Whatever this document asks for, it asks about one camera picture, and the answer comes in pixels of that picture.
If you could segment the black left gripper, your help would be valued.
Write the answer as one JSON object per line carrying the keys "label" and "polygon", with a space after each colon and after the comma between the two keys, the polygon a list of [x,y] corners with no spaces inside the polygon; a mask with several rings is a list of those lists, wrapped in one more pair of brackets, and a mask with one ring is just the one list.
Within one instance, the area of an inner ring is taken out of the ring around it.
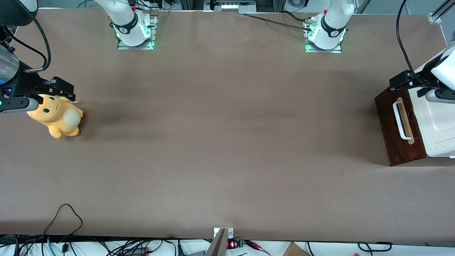
{"label": "black left gripper", "polygon": [[441,82],[431,71],[438,62],[439,59],[429,60],[414,76],[410,70],[405,70],[390,78],[389,92],[412,89],[415,85],[420,88],[417,91],[417,97],[441,97]]}

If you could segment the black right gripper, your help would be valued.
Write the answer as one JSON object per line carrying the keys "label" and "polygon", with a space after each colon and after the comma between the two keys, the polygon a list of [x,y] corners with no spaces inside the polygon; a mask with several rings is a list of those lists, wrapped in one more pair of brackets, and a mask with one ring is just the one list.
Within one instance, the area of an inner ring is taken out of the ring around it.
{"label": "black right gripper", "polygon": [[22,61],[18,62],[18,71],[10,80],[3,83],[3,97],[29,97],[37,95],[37,102],[76,102],[74,86],[57,76],[52,77],[52,92],[47,80],[41,78],[38,73],[25,73],[29,68]]}

